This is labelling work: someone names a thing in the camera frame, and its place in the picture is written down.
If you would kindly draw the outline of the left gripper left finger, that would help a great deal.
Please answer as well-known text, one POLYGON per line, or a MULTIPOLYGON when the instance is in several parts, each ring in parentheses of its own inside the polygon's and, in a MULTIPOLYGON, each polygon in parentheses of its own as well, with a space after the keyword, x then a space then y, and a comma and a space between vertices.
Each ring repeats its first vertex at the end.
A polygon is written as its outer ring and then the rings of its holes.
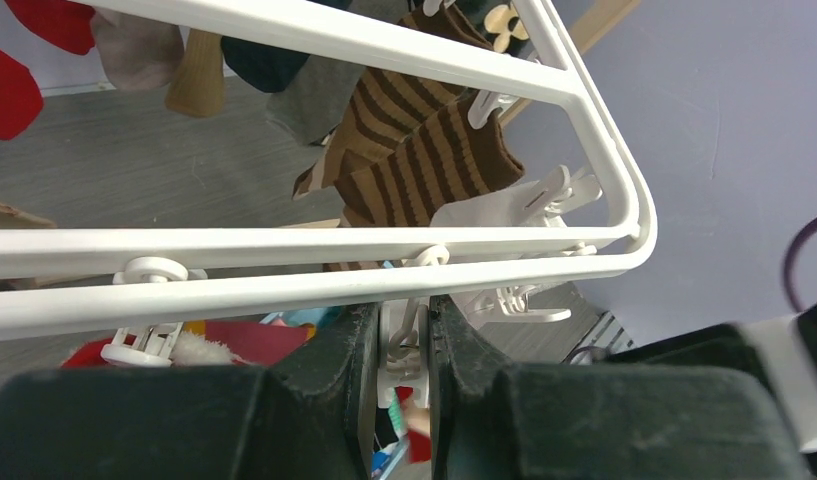
POLYGON ((0 479, 366 479, 375 303, 271 367, 72 368, 0 390, 0 479))

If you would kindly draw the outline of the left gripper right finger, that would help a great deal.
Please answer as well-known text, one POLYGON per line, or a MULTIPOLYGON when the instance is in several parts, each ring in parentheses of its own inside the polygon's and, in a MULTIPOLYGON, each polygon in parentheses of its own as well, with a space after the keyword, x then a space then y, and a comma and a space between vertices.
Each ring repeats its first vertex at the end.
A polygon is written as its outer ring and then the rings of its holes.
POLYGON ((447 296, 429 320, 436 479, 808 479, 761 350, 717 325, 591 365, 518 362, 447 296))

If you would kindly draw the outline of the red white striped sock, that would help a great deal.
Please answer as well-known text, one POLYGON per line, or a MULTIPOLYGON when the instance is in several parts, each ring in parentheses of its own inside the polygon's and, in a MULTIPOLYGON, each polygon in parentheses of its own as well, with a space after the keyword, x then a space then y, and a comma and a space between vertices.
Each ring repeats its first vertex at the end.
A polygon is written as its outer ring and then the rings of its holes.
POLYGON ((62 366, 271 366, 315 333, 312 324, 288 326, 281 321, 264 324, 200 320, 121 328, 111 338, 81 346, 62 366))

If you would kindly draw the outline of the white plastic clip hanger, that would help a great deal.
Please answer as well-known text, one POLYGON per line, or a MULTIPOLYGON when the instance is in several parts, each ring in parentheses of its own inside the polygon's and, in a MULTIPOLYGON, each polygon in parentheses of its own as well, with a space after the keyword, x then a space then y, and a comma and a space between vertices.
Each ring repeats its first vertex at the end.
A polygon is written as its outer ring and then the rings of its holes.
POLYGON ((0 279, 122 274, 0 292, 0 341, 621 275, 657 238, 646 181, 549 1, 516 5, 557 67, 290 1, 114 1, 178 25, 555 104, 609 205, 599 227, 0 230, 0 279))

